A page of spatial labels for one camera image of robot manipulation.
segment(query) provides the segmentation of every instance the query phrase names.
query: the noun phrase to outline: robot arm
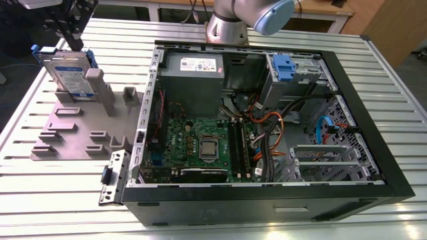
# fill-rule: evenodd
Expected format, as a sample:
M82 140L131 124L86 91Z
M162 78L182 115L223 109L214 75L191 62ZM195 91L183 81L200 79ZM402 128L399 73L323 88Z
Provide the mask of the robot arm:
M242 45L248 41L247 25L260 34L271 35L288 22L294 9L294 0L215 0L207 40Z
M71 50L79 52L84 46L80 36L98 4L99 0L11 0L2 7L55 31Z

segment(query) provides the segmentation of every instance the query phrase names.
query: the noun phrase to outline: metal bracket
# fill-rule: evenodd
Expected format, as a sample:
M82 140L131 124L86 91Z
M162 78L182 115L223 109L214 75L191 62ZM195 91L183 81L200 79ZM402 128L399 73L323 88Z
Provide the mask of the metal bracket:
M122 195L126 188L130 161L131 154L126 150L112 152L110 163L102 173L103 186L99 206L123 206Z

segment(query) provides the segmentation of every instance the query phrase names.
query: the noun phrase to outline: black plastic frame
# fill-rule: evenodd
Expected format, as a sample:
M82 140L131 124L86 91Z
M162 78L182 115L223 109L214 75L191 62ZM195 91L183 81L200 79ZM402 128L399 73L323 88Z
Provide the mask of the black plastic frame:
M346 74L339 59L333 51L315 51L283 47L259 47L248 45L227 45L199 42L155 41L156 45L198 46L202 51L206 47L234 47L246 49L243 54L256 54L248 49L262 51L290 51L320 54L330 73L338 84L343 99L349 106L353 118L361 128L367 147L381 169L385 185L312 185L312 186L266 186L266 187L142 187L126 188L122 202L159 203L171 201L232 201L232 200L278 200L278 199L324 199L324 198L358 198L362 204L357 210L343 213L335 219L349 217L357 212L377 205L401 202L415 196L411 185L399 168L397 160L389 149L386 141L375 126L374 120L365 107L355 87ZM179 52L192 52L186 47L164 48Z

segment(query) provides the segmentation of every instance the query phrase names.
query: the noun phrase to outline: open computer tower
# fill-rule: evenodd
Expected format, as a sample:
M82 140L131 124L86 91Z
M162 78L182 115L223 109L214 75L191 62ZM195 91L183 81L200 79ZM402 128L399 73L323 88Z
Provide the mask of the open computer tower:
M158 41L99 204L148 226L341 220L414 191L334 52Z

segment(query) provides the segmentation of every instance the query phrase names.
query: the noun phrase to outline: ram slot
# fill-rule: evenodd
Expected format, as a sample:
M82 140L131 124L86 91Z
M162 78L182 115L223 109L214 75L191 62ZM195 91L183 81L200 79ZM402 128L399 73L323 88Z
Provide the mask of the ram slot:
M247 173L247 148L246 148L246 134L244 134L244 127L242 123L238 121L235 123L235 131L236 131L236 144L238 144L238 152L239 152L239 168L240 173Z
M242 145L243 145L243 164L244 166L242 167L244 169L244 173L250 173L250 150L248 150L248 139L247 139L247 129L246 129L246 122L243 118L239 119L240 121L240 131L242 131Z
M232 175L236 176L240 173L240 159L239 159L239 145L238 145L238 133L236 123L234 120L228 122L228 146L230 146L230 157L231 157L231 171Z

